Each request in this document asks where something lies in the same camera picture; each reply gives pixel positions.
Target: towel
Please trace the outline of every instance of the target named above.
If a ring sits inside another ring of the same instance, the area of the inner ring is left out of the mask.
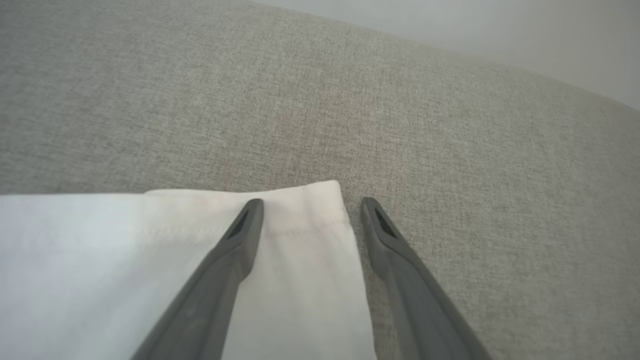
[[[223,359],[375,359],[336,181],[258,193],[0,197],[5,359],[129,359],[244,204],[264,200]]]

